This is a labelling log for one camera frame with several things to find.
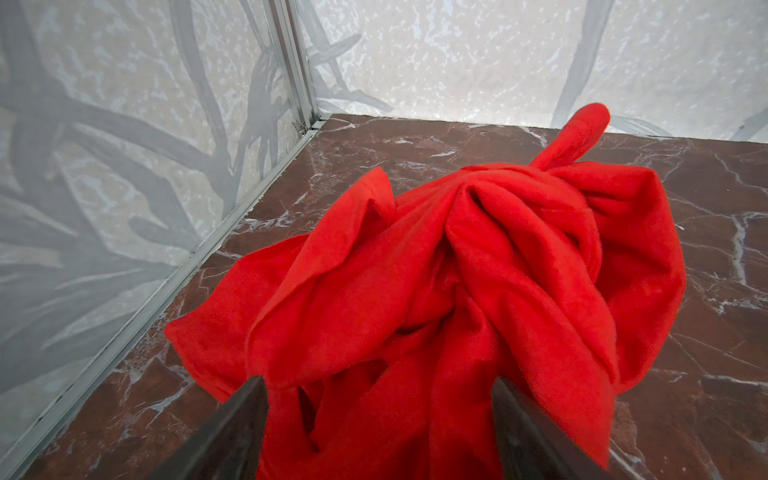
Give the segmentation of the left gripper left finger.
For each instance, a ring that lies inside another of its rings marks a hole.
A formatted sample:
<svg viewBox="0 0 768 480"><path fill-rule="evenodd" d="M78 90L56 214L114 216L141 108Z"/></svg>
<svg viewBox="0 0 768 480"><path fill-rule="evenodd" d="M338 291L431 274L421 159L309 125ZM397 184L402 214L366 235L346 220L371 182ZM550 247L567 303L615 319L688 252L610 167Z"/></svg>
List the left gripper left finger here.
<svg viewBox="0 0 768 480"><path fill-rule="evenodd" d="M151 479L254 479L268 414L264 380L247 380Z"/></svg>

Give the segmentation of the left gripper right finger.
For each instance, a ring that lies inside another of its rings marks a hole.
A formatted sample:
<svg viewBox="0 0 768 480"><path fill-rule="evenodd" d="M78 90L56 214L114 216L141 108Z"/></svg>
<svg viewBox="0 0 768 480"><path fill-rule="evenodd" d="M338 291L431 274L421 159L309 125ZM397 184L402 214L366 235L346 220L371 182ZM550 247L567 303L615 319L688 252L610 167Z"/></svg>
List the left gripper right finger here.
<svg viewBox="0 0 768 480"><path fill-rule="evenodd" d="M491 405L497 448L506 479L611 477L509 379L499 377L494 381Z"/></svg>

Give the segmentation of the red cloth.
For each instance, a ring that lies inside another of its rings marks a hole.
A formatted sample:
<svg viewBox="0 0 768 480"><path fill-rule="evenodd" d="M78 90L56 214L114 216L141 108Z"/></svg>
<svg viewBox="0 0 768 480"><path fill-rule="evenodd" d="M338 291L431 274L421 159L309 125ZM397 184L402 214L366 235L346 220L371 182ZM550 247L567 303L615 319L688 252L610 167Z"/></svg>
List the red cloth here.
<svg viewBox="0 0 768 480"><path fill-rule="evenodd" d="M268 390L262 479L498 479L491 389L514 382L600 467L685 267L651 169L586 162L580 109L527 166L401 195L373 169L314 230L238 260L165 333L219 401Z"/></svg>

